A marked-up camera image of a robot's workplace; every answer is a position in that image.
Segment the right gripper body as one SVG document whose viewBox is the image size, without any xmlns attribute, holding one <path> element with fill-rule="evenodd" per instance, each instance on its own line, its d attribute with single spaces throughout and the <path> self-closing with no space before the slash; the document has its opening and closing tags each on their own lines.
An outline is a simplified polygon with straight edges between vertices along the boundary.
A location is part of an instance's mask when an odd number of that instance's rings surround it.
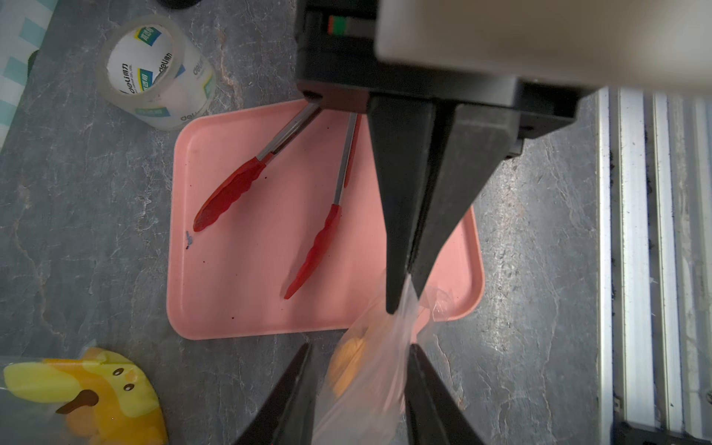
<svg viewBox="0 0 712 445">
<path fill-rule="evenodd" d="M 468 103 L 520 112 L 518 157 L 527 139 L 575 122 L 590 87 L 547 85 L 513 75 L 456 72 L 376 58 L 376 1 L 300 1 L 296 6 L 296 85 L 324 109 L 366 113 L 371 96 Z"/>
</svg>

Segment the small clear zip bag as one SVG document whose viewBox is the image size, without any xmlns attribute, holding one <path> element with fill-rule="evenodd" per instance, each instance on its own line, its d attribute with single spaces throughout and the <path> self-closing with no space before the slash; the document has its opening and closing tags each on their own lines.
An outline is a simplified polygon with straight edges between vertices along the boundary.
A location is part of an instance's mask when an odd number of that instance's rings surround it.
<svg viewBox="0 0 712 445">
<path fill-rule="evenodd" d="M 381 278 L 365 311 L 341 337 L 317 397 L 314 444 L 389 444 L 404 409 L 407 355 L 454 307 L 449 293 L 428 286 L 419 297 L 402 290 L 395 313 L 386 311 Z"/>
</svg>

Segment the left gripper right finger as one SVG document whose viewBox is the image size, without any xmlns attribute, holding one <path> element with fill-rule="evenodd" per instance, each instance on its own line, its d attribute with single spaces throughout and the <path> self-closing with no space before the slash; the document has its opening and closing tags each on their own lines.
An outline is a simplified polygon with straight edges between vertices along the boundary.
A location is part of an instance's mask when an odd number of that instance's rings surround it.
<svg viewBox="0 0 712 445">
<path fill-rule="evenodd" d="M 404 400 L 409 444 L 485 444 L 417 344 L 409 348 Z"/>
</svg>

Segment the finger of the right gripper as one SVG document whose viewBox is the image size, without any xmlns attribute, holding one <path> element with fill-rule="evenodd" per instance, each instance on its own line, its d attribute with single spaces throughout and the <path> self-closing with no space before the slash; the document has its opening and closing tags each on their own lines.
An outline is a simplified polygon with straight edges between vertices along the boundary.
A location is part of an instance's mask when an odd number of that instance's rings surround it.
<svg viewBox="0 0 712 445">
<path fill-rule="evenodd" d="M 372 96 L 367 116 L 387 231 L 386 311 L 393 314 L 409 274 L 426 192 L 434 107 L 396 96 Z"/>
<path fill-rule="evenodd" d="M 422 294 L 439 253 L 517 140 L 520 113 L 480 105 L 449 109 L 435 138 L 435 161 L 409 271 Z"/>
</svg>

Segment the clear resealable bag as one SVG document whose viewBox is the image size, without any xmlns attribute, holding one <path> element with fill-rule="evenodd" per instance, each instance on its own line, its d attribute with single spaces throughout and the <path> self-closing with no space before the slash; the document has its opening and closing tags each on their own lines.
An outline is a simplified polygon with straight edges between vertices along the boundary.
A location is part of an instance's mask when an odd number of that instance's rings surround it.
<svg viewBox="0 0 712 445">
<path fill-rule="evenodd" d="M 166 444 L 159 397 L 130 359 L 85 347 L 77 358 L 1 359 L 4 444 Z"/>
</svg>

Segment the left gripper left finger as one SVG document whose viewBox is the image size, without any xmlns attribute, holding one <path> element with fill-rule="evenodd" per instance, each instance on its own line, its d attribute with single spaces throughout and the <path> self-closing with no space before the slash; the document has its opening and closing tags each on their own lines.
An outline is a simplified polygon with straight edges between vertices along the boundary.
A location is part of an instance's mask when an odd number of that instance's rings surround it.
<svg viewBox="0 0 712 445">
<path fill-rule="evenodd" d="M 235 444 L 311 444 L 314 423 L 314 349 L 303 344 Z"/>
</svg>

